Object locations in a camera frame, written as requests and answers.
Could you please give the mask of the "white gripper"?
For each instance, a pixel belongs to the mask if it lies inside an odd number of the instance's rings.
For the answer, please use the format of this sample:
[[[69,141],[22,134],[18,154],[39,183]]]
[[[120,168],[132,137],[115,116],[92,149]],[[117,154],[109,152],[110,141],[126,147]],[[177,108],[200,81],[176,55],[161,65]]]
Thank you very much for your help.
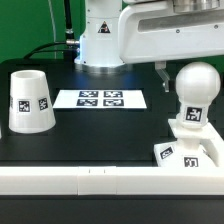
[[[119,56],[156,62],[169,91],[166,62],[224,54],[224,0],[124,0],[118,21]]]

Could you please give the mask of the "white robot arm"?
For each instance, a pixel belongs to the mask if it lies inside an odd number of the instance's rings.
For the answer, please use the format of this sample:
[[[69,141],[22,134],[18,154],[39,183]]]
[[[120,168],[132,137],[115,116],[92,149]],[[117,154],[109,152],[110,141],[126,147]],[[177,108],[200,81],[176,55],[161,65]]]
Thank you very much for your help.
[[[168,61],[224,55],[224,0],[85,0],[85,13],[81,70],[153,62],[168,87]]]

